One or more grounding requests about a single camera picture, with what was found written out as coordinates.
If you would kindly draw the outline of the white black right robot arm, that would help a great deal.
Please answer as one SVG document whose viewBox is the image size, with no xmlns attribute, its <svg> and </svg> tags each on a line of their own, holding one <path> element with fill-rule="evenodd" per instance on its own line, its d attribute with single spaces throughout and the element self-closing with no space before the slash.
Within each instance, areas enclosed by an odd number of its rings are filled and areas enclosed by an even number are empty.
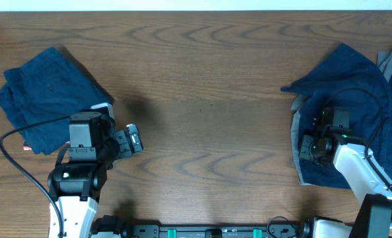
<svg viewBox="0 0 392 238">
<path fill-rule="evenodd" d="M 353 225 L 331 218 L 303 222 L 298 237 L 388 237 L 392 229 L 392 180 L 363 138 L 352 135 L 349 111 L 324 108 L 313 135 L 305 134 L 299 159 L 334 167 L 347 181 L 361 207 Z"/>
</svg>

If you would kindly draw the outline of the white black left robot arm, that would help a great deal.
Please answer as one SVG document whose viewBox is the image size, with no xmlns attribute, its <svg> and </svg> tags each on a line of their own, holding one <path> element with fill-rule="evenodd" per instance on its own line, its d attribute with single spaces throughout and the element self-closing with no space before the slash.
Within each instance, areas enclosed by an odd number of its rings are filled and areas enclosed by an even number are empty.
<svg viewBox="0 0 392 238">
<path fill-rule="evenodd" d="M 96 218 L 100 192 L 116 160 L 143 151 L 135 124 L 117 130 L 107 113 L 90 110 L 69 120 L 69 147 L 58 155 L 48 177 L 50 237 L 131 237 L 132 229 L 120 218 Z"/>
</svg>

